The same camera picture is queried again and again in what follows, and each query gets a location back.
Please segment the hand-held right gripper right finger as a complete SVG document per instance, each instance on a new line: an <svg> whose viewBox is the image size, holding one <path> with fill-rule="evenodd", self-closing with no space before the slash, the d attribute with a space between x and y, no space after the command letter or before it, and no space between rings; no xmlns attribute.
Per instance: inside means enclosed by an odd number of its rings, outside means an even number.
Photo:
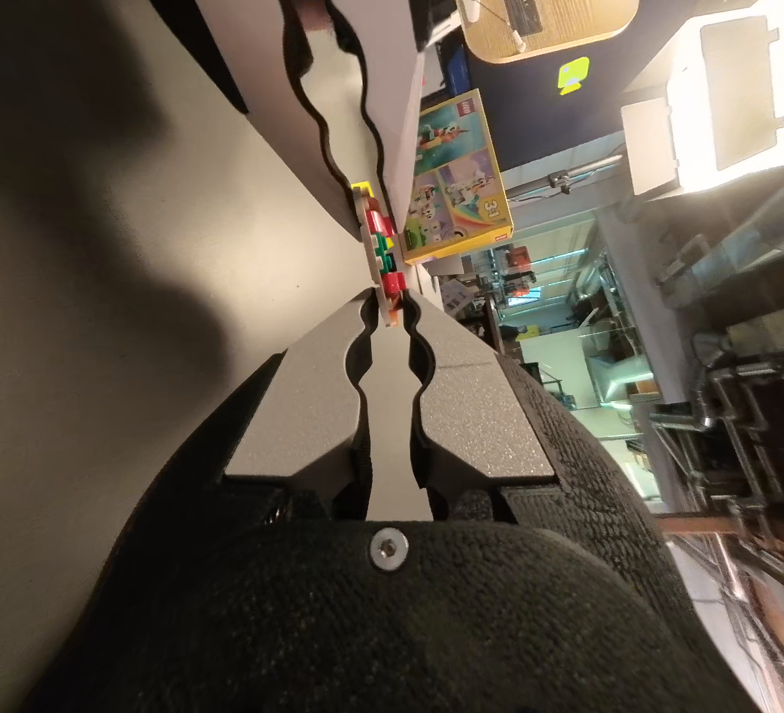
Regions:
<svg viewBox="0 0 784 713"><path fill-rule="evenodd" d="M556 470L505 374L499 355L455 319L406 292L412 403L410 461L433 520L479 493L506 520L502 489L542 489Z"/></svg>

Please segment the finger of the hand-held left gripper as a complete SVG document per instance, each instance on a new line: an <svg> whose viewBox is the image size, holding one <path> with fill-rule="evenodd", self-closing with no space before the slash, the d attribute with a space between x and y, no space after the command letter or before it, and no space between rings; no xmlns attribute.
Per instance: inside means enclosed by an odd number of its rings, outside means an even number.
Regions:
<svg viewBox="0 0 784 713"><path fill-rule="evenodd" d="M359 41L363 110L378 134L380 178L399 233L405 227L416 160L424 57L409 0L329 0Z"/></svg>
<svg viewBox="0 0 784 713"><path fill-rule="evenodd" d="M194 0L254 129L355 240L350 183L330 150L328 125L302 85L313 56L293 0Z"/></svg>

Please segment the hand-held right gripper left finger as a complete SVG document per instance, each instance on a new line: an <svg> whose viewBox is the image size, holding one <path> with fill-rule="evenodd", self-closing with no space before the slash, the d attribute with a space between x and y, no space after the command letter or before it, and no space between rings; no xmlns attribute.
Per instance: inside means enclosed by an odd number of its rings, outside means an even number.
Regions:
<svg viewBox="0 0 784 713"><path fill-rule="evenodd" d="M331 517L365 520L372 462L361 380L375 330L367 288L289 346L224 475L312 492Z"/></svg>

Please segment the colourful brick plate assembly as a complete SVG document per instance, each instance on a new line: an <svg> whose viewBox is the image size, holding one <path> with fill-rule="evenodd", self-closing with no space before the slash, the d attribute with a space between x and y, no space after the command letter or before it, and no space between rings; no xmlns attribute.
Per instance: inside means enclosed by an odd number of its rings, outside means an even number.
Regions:
<svg viewBox="0 0 784 713"><path fill-rule="evenodd" d="M375 195L368 197L351 189L367 265L384 325L397 327L403 320L406 279L395 261L394 227Z"/></svg>

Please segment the yellow toy set box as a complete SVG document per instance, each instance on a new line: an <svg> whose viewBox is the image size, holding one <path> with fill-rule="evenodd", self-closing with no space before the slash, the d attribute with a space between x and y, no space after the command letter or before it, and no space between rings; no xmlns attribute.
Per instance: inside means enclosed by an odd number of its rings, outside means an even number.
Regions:
<svg viewBox="0 0 784 713"><path fill-rule="evenodd" d="M413 184L399 234L407 264L509 241L515 225L478 89L419 117Z"/></svg>

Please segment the person's left hand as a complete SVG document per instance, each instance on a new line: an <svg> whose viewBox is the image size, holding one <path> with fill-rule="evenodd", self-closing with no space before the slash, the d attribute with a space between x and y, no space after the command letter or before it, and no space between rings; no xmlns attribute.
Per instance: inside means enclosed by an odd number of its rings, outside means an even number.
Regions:
<svg viewBox="0 0 784 713"><path fill-rule="evenodd" d="M296 0L296 11L307 33L334 29L325 0Z"/></svg>

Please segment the printed paper sheet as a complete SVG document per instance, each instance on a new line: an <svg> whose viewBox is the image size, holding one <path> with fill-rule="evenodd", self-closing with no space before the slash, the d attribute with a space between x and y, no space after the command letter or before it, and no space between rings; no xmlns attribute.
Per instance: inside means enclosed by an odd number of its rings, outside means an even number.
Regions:
<svg viewBox="0 0 784 713"><path fill-rule="evenodd" d="M456 317L467 306L473 304L477 295L475 286L467 286L456 277L442 282L440 291L444 311L450 317Z"/></svg>

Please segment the storage shelves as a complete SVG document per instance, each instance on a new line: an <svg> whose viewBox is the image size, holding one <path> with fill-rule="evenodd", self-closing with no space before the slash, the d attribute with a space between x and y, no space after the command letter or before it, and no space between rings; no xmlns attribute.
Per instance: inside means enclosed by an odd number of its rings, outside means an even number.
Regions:
<svg viewBox="0 0 784 713"><path fill-rule="evenodd" d="M537 277L525 246L504 246L489 251L493 280L506 300L532 294Z"/></svg>

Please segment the black light stand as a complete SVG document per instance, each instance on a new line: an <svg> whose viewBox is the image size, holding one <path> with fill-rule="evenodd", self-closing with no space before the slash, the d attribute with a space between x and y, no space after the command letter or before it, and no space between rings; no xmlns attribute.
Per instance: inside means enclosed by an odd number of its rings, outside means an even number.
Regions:
<svg viewBox="0 0 784 713"><path fill-rule="evenodd" d="M513 188L507 188L506 198L511 201L518 201L548 189L556 190L558 194L568 195L571 193L574 185L593 177L597 173L614 169L624 161L625 157L624 153L611 154L608 157L591 161L572 169L552 172L545 177L534 179Z"/></svg>

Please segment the brown table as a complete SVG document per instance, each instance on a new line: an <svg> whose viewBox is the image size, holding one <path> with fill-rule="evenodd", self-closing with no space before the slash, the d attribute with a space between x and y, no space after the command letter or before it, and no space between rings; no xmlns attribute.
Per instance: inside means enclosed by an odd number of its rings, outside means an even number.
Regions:
<svg viewBox="0 0 784 713"><path fill-rule="evenodd" d="M764 523L762 518L744 519L738 515L719 514L656 514L659 529L671 536L732 536L759 543L782 543L782 519Z"/></svg>

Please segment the studio light panel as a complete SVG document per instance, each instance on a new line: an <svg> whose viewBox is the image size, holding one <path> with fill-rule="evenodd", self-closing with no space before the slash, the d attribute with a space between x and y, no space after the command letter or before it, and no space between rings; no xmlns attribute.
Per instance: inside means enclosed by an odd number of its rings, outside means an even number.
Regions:
<svg viewBox="0 0 784 713"><path fill-rule="evenodd" d="M783 0L692 16L626 87L634 198L700 193L783 165Z"/></svg>

